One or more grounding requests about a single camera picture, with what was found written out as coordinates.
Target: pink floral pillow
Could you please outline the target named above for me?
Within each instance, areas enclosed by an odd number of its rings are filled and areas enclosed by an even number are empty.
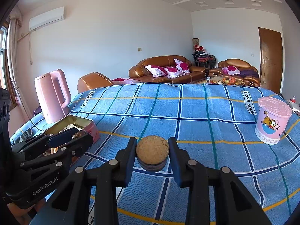
[[[224,74],[229,74],[229,75],[235,75],[235,74],[240,74],[240,70],[238,70],[234,66],[228,66],[222,68]]]
[[[189,73],[189,69],[188,69],[188,64],[187,63],[184,63],[178,59],[175,59],[174,58],[174,61],[175,61],[175,64],[176,64],[176,68],[178,70],[180,70],[181,72],[184,72],[184,73]]]
[[[179,76],[185,75],[184,72],[181,72],[180,70],[178,70],[177,68],[173,68],[173,67],[166,67],[164,68],[165,71],[168,73],[168,78],[172,79],[172,78],[177,78]]]
[[[145,68],[152,73],[153,77],[168,77],[168,73],[163,67],[159,67],[156,65],[148,65]]]
[[[139,81],[139,80],[123,79],[123,78],[114,79],[114,80],[112,80],[112,82],[114,83],[114,85],[132,85],[132,84],[141,83],[141,81]]]

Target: pink electric kettle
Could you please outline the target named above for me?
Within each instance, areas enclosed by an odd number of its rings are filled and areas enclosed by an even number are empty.
[[[69,113],[71,94],[61,69],[45,73],[34,80],[37,97],[48,124],[61,120]]]

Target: air conditioner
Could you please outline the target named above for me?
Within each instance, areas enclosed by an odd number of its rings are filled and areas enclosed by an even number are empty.
[[[61,20],[64,20],[64,7],[53,9],[30,19],[29,31],[36,31]]]

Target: brown leather sofa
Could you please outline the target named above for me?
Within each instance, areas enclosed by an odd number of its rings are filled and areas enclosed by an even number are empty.
[[[246,77],[242,78],[242,77],[239,77],[238,75],[224,74],[222,68],[227,67],[227,66],[235,66],[240,71],[245,70],[245,69],[250,69],[250,70],[254,70],[254,71],[258,72],[256,67],[251,66],[246,61],[243,61],[241,59],[232,58],[232,59],[227,59],[225,61],[220,61],[218,63],[218,68],[211,69],[209,71],[208,75],[210,77],[213,75],[218,75],[218,76],[225,77],[225,78],[234,77],[236,79],[243,80],[245,83],[245,86],[258,86],[258,87],[260,86],[259,78],[252,77],[252,76],[246,76]]]
[[[105,75],[97,72],[92,72],[79,78],[77,91],[78,93],[82,93],[88,90],[107,86],[114,86],[114,84]]]
[[[168,79],[166,77],[153,77],[152,73],[145,68],[148,65],[156,65],[160,67],[172,66],[175,67],[175,59],[185,62],[189,66],[190,73],[183,76]],[[192,63],[183,56],[160,56],[147,58],[140,61],[136,66],[129,70],[129,77],[134,80],[150,83],[172,83],[172,84],[187,84],[195,80],[200,80],[205,77],[208,68],[192,66]]]

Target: white wall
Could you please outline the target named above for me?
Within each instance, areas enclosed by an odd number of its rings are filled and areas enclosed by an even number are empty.
[[[30,18],[60,6],[64,21],[31,33],[32,65],[29,36],[18,43],[20,87],[32,111],[39,106],[34,78],[57,68],[75,95],[78,79],[90,72],[128,78],[129,69],[145,58],[192,60],[190,12],[160,0],[57,0],[25,14],[20,35],[28,32]]]
[[[288,100],[296,96],[296,101],[299,104],[300,23],[286,2],[283,2],[279,16],[285,45],[285,72],[282,95]]]
[[[9,137],[13,136],[14,133],[25,124],[21,109],[16,106],[9,112],[9,122],[8,122],[8,133]]]
[[[200,45],[215,55],[218,62],[239,58],[256,67],[259,72],[261,56],[258,27],[282,34],[279,16],[265,11],[217,8],[192,12],[191,15],[194,37],[200,39]]]

